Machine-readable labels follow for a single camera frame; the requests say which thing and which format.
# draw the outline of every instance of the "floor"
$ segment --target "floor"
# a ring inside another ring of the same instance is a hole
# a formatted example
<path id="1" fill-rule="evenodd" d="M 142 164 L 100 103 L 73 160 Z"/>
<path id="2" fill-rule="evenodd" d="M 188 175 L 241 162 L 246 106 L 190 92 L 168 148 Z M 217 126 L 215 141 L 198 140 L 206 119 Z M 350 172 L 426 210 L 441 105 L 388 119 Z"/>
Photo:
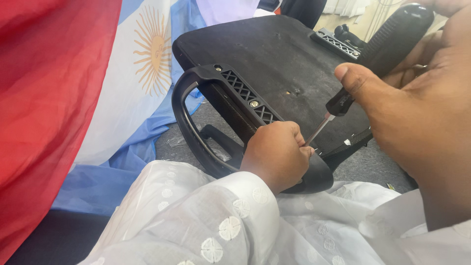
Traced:
<path id="1" fill-rule="evenodd" d="M 206 99 L 192 118 L 197 127 L 202 128 L 206 124 L 211 124 L 242 145 L 236 133 Z M 169 130 L 164 132 L 155 143 L 156 159 L 186 162 L 204 170 L 186 145 L 178 125 L 173 123 L 168 127 Z M 217 152 L 221 155 L 220 157 L 228 156 L 213 140 L 209 141 L 209 145 L 213 150 L 221 151 Z M 380 150 L 374 139 L 368 143 L 367 147 L 362 147 L 345 160 L 335 170 L 333 176 L 336 181 L 372 182 L 384 187 L 387 187 L 386 183 L 389 183 L 400 193 L 417 188 L 415 181 Z"/>

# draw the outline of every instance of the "screwdriver handle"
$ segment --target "screwdriver handle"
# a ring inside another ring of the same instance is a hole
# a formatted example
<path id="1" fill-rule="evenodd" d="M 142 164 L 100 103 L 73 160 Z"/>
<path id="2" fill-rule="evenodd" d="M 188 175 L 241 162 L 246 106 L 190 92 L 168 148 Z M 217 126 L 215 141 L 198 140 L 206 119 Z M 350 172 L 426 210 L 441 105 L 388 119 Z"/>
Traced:
<path id="1" fill-rule="evenodd" d="M 399 7 L 366 44 L 357 63 L 382 78 L 412 51 L 434 20 L 433 11 L 420 4 Z M 355 99 L 342 88 L 327 102 L 327 111 L 344 116 Z"/>

